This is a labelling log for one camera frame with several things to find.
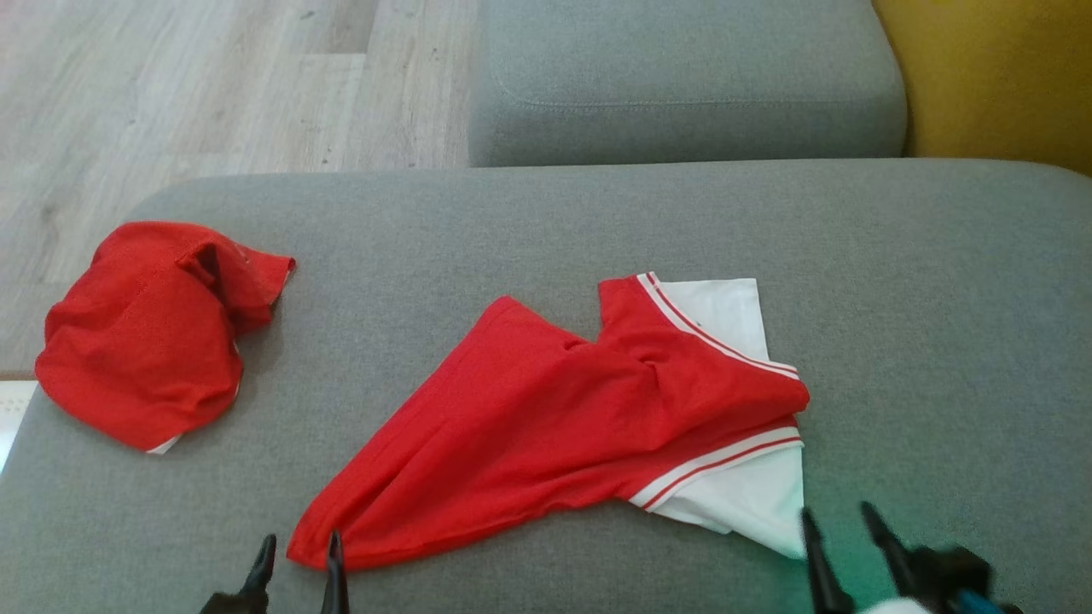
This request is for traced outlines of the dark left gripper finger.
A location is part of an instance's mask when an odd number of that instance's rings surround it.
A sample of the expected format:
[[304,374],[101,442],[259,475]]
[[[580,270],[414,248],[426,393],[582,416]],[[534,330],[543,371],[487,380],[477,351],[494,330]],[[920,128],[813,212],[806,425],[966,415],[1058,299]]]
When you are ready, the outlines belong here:
[[339,531],[328,541],[327,582],[321,614],[351,614],[351,595],[344,563],[344,548]]
[[258,550],[258,555],[256,556],[253,566],[251,566],[251,569],[241,587],[242,594],[266,594],[268,585],[272,578],[274,565],[276,564],[276,534],[266,534],[262,541],[261,548]]

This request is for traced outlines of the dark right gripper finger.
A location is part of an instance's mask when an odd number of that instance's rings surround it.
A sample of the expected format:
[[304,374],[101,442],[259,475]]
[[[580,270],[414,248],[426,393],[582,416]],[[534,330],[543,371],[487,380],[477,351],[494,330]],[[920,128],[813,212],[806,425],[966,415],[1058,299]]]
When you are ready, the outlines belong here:
[[822,533],[807,507],[802,509],[800,521],[814,613],[854,613],[857,604],[839,583],[824,551]]
[[917,597],[918,579],[909,550],[870,501],[860,501],[859,510],[874,545],[885,555],[886,568],[897,586],[897,594],[904,598]]

